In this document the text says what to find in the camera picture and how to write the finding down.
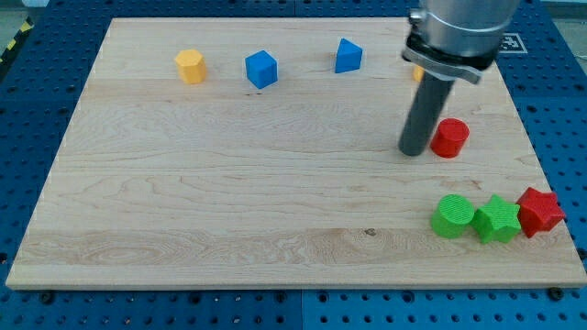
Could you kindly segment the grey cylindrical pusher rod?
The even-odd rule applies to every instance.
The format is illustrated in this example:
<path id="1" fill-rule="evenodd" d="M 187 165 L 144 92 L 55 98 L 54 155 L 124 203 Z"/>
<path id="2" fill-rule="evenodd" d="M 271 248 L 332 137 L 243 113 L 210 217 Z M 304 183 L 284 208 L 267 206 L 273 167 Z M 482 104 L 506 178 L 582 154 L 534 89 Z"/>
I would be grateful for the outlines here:
<path id="1" fill-rule="evenodd" d="M 440 80 L 425 72 L 399 138 L 398 148 L 407 156 L 423 153 L 453 87 L 454 80 Z"/>

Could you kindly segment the yellow block behind arm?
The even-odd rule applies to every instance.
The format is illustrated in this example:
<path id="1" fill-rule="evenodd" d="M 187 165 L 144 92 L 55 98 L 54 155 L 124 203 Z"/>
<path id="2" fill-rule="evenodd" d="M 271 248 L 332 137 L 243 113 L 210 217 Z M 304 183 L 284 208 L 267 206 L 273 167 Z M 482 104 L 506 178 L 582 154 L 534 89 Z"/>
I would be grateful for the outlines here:
<path id="1" fill-rule="evenodd" d="M 424 74 L 425 70 L 421 66 L 416 65 L 413 68 L 412 76 L 416 82 L 420 83 L 423 80 Z"/>

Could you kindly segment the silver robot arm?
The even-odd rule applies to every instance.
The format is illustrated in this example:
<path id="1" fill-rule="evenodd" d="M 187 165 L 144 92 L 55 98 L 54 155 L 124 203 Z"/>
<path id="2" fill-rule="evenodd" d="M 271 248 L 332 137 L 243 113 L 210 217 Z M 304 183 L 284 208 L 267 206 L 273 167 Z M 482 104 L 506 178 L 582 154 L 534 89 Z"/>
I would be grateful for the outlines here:
<path id="1" fill-rule="evenodd" d="M 424 70 L 398 148 L 418 156 L 455 81 L 480 82 L 493 64 L 519 0 L 421 0 L 409 11 L 402 58 Z"/>

